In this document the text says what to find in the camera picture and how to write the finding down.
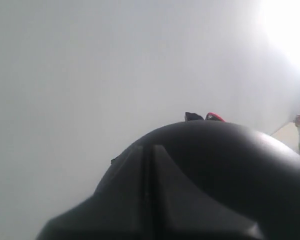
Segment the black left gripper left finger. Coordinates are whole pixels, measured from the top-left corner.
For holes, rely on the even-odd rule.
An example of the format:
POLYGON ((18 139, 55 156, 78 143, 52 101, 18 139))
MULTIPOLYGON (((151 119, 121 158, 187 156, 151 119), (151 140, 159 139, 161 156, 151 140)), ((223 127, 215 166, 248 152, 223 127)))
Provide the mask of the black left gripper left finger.
POLYGON ((147 152, 134 148, 78 206, 51 219, 39 240, 145 240, 149 237, 147 152))

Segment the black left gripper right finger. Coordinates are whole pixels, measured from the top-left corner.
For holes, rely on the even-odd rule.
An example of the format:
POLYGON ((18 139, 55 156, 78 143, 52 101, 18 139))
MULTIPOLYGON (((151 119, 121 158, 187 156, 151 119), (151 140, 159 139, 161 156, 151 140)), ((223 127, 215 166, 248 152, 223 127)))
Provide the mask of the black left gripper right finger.
POLYGON ((151 160, 157 240, 262 240, 258 224, 201 191, 161 145, 151 160))

